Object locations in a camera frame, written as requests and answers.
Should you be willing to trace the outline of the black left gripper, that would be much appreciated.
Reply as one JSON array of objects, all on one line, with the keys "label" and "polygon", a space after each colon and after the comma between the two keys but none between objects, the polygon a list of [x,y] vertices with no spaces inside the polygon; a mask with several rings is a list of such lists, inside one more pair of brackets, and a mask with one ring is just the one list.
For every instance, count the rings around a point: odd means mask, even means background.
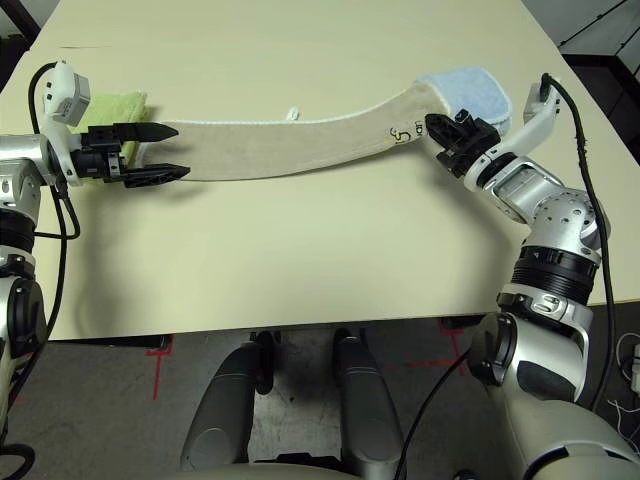
[{"label": "black left gripper", "polygon": [[99,179],[105,183],[122,181],[126,188],[158,186],[177,181],[188,175],[191,169],[163,163],[125,172],[121,151],[125,142],[160,142],[178,134],[176,129],[156,122],[90,126],[86,133],[79,135],[80,146],[71,152],[72,164],[79,178]]}]

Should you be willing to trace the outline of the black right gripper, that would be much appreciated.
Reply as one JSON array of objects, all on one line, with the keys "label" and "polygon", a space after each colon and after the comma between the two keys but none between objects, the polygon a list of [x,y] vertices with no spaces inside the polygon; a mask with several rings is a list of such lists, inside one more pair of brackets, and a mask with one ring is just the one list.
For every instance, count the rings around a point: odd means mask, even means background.
[{"label": "black right gripper", "polygon": [[460,110],[454,118],[430,113],[424,122],[429,136],[442,147],[436,159],[456,178],[464,176],[486,150],[500,142],[491,124],[467,110]]}]

